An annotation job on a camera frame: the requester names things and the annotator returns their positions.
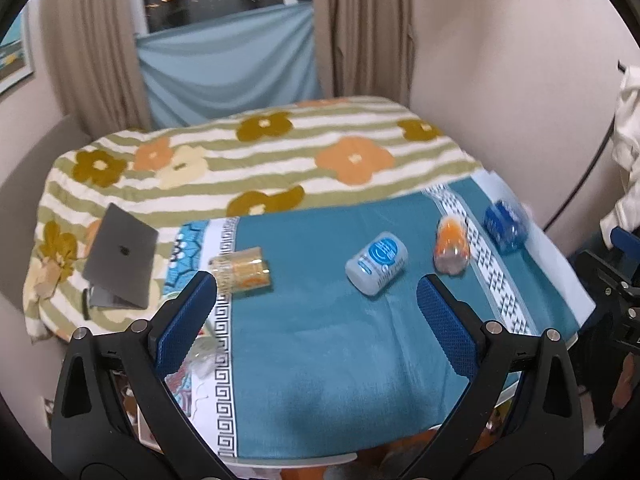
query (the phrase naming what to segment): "beige curtain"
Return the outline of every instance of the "beige curtain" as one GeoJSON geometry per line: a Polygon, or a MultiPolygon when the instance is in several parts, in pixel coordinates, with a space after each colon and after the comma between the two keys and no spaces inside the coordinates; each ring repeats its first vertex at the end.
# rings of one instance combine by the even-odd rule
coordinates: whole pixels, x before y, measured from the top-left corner
{"type": "Polygon", "coordinates": [[[379,95],[409,104],[412,0],[314,0],[325,96],[379,95]]]}
{"type": "Polygon", "coordinates": [[[130,0],[41,0],[47,66],[65,114],[94,138],[151,129],[130,0]]]}

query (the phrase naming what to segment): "white bottle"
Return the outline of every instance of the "white bottle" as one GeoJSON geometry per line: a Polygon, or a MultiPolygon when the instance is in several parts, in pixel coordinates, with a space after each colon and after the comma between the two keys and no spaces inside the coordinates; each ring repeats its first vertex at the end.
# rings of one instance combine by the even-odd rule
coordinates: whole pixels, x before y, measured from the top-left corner
{"type": "Polygon", "coordinates": [[[380,233],[344,266],[351,283],[366,296],[375,296],[402,270],[409,259],[395,235],[380,233]]]}

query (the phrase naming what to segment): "blue circular label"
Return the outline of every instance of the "blue circular label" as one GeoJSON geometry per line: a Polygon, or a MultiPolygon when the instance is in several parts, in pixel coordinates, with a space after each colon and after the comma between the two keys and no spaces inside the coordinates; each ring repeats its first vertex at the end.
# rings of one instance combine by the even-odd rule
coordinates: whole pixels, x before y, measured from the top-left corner
{"type": "Polygon", "coordinates": [[[398,245],[391,238],[382,238],[369,247],[369,256],[382,266],[393,265],[397,255],[398,245]]]}

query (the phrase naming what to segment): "black and white patterned strip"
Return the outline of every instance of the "black and white patterned strip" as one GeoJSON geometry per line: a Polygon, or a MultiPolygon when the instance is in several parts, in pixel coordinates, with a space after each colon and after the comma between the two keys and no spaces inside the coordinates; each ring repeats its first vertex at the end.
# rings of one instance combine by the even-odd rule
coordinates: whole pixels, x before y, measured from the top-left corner
{"type": "MultiPolygon", "coordinates": [[[[222,227],[220,254],[229,254],[236,247],[238,217],[226,218],[222,227]]],[[[231,371],[231,294],[218,293],[213,307],[213,332],[218,340],[216,369],[214,374],[219,456],[236,458],[236,409],[231,371]]]]}
{"type": "Polygon", "coordinates": [[[471,257],[478,264],[480,276],[498,305],[501,321],[507,330],[515,334],[537,335],[536,328],[526,314],[524,302],[518,298],[515,286],[510,283],[508,273],[500,266],[500,261],[482,237],[480,229],[473,222],[458,196],[446,184],[437,184],[423,189],[422,192],[440,203],[446,214],[465,219],[471,257]]]}

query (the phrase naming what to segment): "striped floral blanket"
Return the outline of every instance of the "striped floral blanket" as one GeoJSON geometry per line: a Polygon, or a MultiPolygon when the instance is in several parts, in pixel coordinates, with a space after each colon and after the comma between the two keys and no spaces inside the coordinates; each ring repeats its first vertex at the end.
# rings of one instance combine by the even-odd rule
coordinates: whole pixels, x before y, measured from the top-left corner
{"type": "Polygon", "coordinates": [[[151,318],[180,226],[380,200],[480,167],[433,125],[383,98],[357,97],[246,112],[203,126],[124,131],[60,156],[38,208],[24,311],[33,339],[68,340],[78,326],[124,330],[151,318]],[[83,315],[82,270],[107,206],[158,230],[146,311],[83,315]]]}

